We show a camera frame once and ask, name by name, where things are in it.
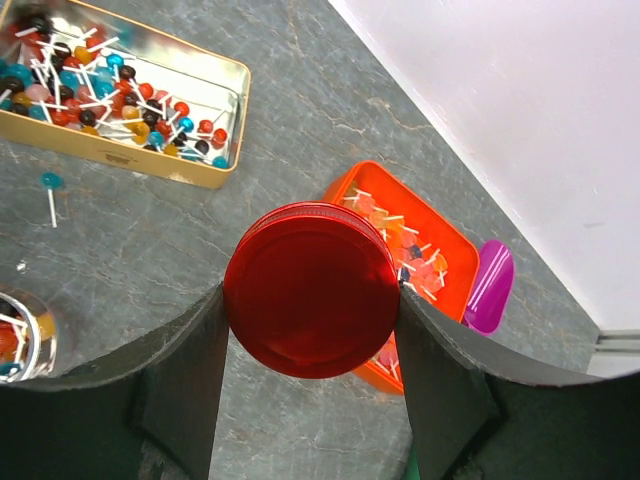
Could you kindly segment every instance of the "marble surface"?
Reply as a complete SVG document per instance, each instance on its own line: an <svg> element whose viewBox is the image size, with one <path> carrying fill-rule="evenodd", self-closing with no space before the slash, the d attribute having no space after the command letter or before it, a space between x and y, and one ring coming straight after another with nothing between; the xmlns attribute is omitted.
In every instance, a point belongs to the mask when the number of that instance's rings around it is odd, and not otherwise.
<svg viewBox="0 0 640 480"><path fill-rule="evenodd" d="M595 325L328 3L90 3L240 60L253 84L240 165L218 191L0 141L0 282L57 314L58 371L181 313L221 278L253 221L319 198L368 158L476 245L512 248L518 277L496 341L586 369ZM38 183L46 170L66 183L57 229ZM278 375L231 340L211 478L398 478L409 443L402 398L353 375Z"/></svg>

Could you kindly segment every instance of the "purple scoop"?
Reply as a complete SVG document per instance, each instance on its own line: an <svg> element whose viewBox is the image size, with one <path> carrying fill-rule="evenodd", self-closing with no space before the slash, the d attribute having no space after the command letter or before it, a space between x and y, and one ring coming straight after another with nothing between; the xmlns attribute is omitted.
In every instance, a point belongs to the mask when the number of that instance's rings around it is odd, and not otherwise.
<svg viewBox="0 0 640 480"><path fill-rule="evenodd" d="M516 269L511 250L489 240L480 250L480 267L464 312L464 323L481 335L491 335L502 322Z"/></svg>

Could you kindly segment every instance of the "red lid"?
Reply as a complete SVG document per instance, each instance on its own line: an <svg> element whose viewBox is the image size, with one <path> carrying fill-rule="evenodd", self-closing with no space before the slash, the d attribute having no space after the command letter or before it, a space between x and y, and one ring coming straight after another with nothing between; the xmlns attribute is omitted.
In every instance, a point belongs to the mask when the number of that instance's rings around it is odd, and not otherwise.
<svg viewBox="0 0 640 480"><path fill-rule="evenodd" d="M224 278L240 343L280 373L328 378L366 362L389 338L400 288L376 229L328 203L285 205L242 237Z"/></svg>

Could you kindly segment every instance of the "green object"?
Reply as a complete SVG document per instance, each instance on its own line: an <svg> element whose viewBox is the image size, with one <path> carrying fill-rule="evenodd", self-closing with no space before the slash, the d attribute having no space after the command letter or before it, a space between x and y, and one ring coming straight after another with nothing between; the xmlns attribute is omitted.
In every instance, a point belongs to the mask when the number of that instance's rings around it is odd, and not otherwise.
<svg viewBox="0 0 640 480"><path fill-rule="evenodd" d="M409 451L409 460L407 460L407 469L404 471L402 480L420 480L420 472L418 471L418 460L416 458L416 449L411 445Z"/></svg>

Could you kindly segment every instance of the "orange basket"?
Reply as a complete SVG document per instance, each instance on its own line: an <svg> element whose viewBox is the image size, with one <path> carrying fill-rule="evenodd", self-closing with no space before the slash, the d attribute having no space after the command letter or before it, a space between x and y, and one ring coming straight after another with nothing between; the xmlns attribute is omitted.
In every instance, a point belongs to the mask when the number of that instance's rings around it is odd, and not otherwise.
<svg viewBox="0 0 640 480"><path fill-rule="evenodd" d="M322 200L343 205L345 194L353 188L354 182L359 190L371 194L376 204L390 215L404 216L405 225L419 232L416 234L418 246L432 244L446 258L446 286L438 292L432 304L442 313L461 322L478 271L479 258L475 246L424 200L373 161L356 164L331 184ZM391 372L377 359L379 355L386 356L391 347L395 351L393 335L376 357L354 372L383 392L403 394L399 368Z"/></svg>

